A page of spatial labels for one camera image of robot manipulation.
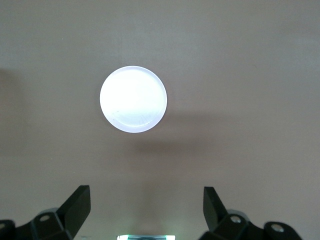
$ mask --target screw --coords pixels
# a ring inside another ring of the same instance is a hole
[[[49,215],[44,215],[44,216],[40,217],[39,220],[40,220],[40,222],[44,222],[44,221],[47,221],[49,218],[50,218]]]
[[[241,219],[238,216],[231,216],[230,217],[231,221],[234,222],[235,224],[241,223]]]
[[[284,228],[282,227],[282,226],[280,226],[279,224],[272,224],[271,225],[271,228],[273,229],[273,230],[275,230],[276,232],[279,232],[279,233],[283,233],[285,230],[284,230]]]

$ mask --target gray surface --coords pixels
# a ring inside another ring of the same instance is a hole
[[[0,218],[24,224],[89,184],[79,236],[196,240],[214,186],[259,227],[318,240],[319,13],[316,0],[1,0]],[[167,89],[144,133],[100,110],[127,65]]]

